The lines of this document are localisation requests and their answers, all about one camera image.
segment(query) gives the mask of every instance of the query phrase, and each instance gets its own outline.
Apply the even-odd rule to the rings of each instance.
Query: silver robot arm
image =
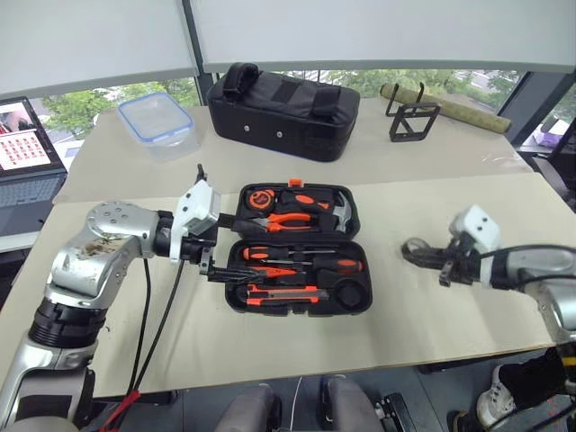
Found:
[[[0,430],[32,419],[46,430],[43,416],[85,424],[98,332],[134,258],[204,261],[201,273],[214,273],[220,196],[200,180],[178,205],[174,218],[129,202],[103,202],[88,213],[83,229],[56,256],[44,298],[16,350],[0,391]]]

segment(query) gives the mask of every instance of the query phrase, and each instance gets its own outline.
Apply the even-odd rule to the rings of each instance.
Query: orange-handled pliers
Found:
[[[285,222],[300,221],[309,222],[312,216],[308,213],[284,213],[269,214],[267,218],[252,219],[253,222],[262,225],[268,232],[278,232],[282,230],[310,230],[310,225],[283,225]]]

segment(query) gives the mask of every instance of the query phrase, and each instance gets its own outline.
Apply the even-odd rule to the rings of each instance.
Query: clear plastic box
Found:
[[[121,103],[118,115],[156,161],[177,159],[199,147],[194,120],[169,94],[152,93]]]

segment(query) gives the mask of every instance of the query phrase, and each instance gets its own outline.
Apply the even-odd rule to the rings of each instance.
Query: black case with handle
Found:
[[[224,138],[322,162],[338,159],[360,94],[235,63],[208,92],[214,129]]]

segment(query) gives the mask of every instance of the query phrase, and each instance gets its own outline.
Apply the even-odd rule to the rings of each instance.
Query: hammer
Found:
[[[343,193],[338,192],[340,198],[342,199],[342,207],[334,206],[334,211],[332,214],[338,218],[338,224],[336,226],[336,231],[346,232],[346,224],[350,221],[352,217],[352,207],[350,207],[350,202],[346,199]]]

